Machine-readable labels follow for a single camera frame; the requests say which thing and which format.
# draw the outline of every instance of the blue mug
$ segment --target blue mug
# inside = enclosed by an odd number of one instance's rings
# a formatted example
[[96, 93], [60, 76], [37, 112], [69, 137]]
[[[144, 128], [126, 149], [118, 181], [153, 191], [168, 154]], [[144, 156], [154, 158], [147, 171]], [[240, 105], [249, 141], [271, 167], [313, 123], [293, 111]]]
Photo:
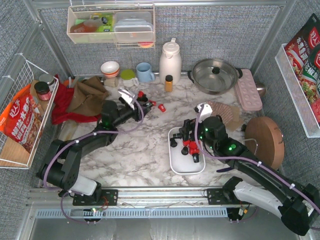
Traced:
[[152, 67], [147, 62], [141, 62], [136, 66], [136, 76], [141, 83], [149, 83], [155, 80]]

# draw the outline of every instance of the white shelf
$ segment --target white shelf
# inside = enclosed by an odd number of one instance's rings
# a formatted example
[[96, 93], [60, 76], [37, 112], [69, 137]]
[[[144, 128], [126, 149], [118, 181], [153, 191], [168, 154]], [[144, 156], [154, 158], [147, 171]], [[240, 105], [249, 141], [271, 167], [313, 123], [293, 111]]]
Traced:
[[[76, 24], [77, 19], [89, 19], [93, 13], [113, 14], [119, 12], [150, 12], [152, 16], [153, 31], [137, 32], [84, 32], [72, 33], [70, 29]], [[66, 34], [75, 44], [115, 43], [117, 48], [140, 48], [138, 42], [156, 43], [156, 20], [154, 4], [144, 5], [143, 8], [136, 4], [103, 4], [103, 5], [80, 5], [68, 8]]]
[[320, 126], [302, 90], [296, 74], [287, 57], [285, 46], [282, 44], [275, 56], [276, 63], [281, 71], [284, 82], [299, 115], [305, 134], [308, 138], [320, 138]]

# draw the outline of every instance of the small jar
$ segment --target small jar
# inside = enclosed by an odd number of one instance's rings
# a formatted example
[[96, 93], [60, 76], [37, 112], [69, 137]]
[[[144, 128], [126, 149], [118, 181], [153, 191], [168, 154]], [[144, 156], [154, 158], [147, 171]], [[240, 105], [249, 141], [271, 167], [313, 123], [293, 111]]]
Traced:
[[172, 92], [173, 77], [171, 75], [165, 76], [164, 90], [166, 92]]
[[51, 94], [48, 83], [46, 83], [44, 81], [38, 81], [34, 85], [34, 89], [35, 89], [36, 94], [38, 95], [38, 98], [41, 101], [48, 101], [51, 98], [52, 94]]
[[39, 82], [45, 82], [49, 85], [50, 92], [55, 89], [55, 79], [51, 74], [45, 73], [39, 77]]

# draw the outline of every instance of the white thermos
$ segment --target white thermos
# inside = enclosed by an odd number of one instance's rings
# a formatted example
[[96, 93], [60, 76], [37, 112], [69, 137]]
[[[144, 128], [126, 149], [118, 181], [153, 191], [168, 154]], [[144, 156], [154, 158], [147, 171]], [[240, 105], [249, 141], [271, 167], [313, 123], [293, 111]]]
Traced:
[[181, 64], [180, 47], [176, 43], [176, 39], [172, 38], [162, 47], [159, 66], [160, 81], [165, 84], [166, 76], [171, 75], [173, 78], [172, 84], [176, 84], [181, 77]]

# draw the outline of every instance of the metal floor panel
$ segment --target metal floor panel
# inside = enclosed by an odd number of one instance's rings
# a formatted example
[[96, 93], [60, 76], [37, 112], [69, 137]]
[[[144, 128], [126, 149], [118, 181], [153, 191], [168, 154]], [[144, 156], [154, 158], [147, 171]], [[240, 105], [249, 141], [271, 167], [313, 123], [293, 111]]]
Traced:
[[36, 219], [30, 240], [298, 240], [281, 220], [259, 209], [254, 218], [230, 224], [227, 218], [103, 219], [85, 225], [66, 219]]

